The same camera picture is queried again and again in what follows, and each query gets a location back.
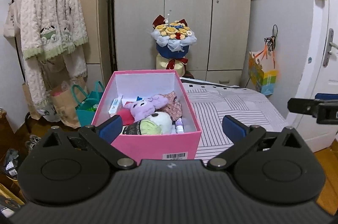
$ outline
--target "purple plush toy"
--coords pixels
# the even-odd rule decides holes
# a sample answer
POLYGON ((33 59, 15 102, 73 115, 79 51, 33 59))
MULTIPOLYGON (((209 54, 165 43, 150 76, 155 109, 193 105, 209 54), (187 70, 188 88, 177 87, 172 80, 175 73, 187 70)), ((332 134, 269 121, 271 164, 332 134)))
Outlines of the purple plush toy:
POLYGON ((130 109, 131 115, 134 117, 135 122, 137 122, 153 114, 155 110, 163 108, 168 103, 168 98, 157 94, 151 98, 128 103, 124 107, 130 109))

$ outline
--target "teal bag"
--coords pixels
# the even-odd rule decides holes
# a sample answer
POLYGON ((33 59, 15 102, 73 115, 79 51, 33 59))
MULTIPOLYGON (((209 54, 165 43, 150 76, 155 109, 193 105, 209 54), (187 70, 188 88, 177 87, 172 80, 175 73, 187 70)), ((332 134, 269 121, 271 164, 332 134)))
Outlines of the teal bag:
POLYGON ((72 86, 72 96, 75 99, 75 101, 78 103, 78 105, 75 107, 75 110, 76 110, 76 114, 79 119, 81 127, 85 125, 90 125, 92 123, 95 112, 90 111, 89 109, 92 108, 95 104, 99 104, 102 98, 102 95, 103 95, 103 92, 98 91, 99 86, 104 91, 104 86, 102 85, 102 83, 100 81, 96 81, 95 91, 92 91, 89 95, 86 94, 80 86, 78 85, 72 86), (74 88, 79 89, 79 91, 81 91, 82 94, 86 97, 82 103, 77 99, 74 93, 74 88))

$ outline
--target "teal bag handle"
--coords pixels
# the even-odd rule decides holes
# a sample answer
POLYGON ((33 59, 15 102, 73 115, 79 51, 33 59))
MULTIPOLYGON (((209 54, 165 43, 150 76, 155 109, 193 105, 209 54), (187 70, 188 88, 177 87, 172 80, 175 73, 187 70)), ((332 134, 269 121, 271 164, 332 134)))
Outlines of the teal bag handle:
POLYGON ((101 87, 102 91, 104 92, 104 86, 100 81, 95 82, 95 93, 96 93, 96 98, 98 101, 100 101, 100 96, 99 96, 99 86, 101 87))
POLYGON ((82 87, 80 87, 79 85, 72 85, 72 96, 75 99, 76 103, 81 105, 81 102, 77 99, 75 93, 74 93, 74 89, 77 88, 79 91, 82 92, 82 94, 85 96, 85 99, 89 98, 89 95, 85 93, 85 91, 82 89, 82 87))

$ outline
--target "white plush toy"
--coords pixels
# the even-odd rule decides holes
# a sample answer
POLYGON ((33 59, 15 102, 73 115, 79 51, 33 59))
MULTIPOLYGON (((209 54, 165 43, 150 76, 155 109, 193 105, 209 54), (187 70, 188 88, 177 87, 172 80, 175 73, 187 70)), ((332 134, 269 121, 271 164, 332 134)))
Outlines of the white plush toy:
POLYGON ((158 125, 162 130, 162 134, 171 134, 172 120, 168 113, 155 111, 146 119, 149 119, 150 121, 153 121, 156 125, 158 125))

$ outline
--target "pink box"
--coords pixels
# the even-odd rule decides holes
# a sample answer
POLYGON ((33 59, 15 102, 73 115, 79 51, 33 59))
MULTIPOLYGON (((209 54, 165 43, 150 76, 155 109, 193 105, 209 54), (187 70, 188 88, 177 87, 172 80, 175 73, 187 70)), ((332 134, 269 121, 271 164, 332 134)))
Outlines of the pink box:
POLYGON ((167 154, 180 154, 180 156, 183 154, 184 158, 194 159, 201 138, 201 129, 175 70, 114 72, 92 124, 98 126, 109 119, 109 108, 118 96, 123 95, 122 102, 125 104, 127 101, 136 101, 137 96, 148 98, 171 91, 175 91, 182 104, 182 122, 185 131, 183 134, 119 135, 111 145, 133 158, 138 164, 142 159, 167 159, 167 154))

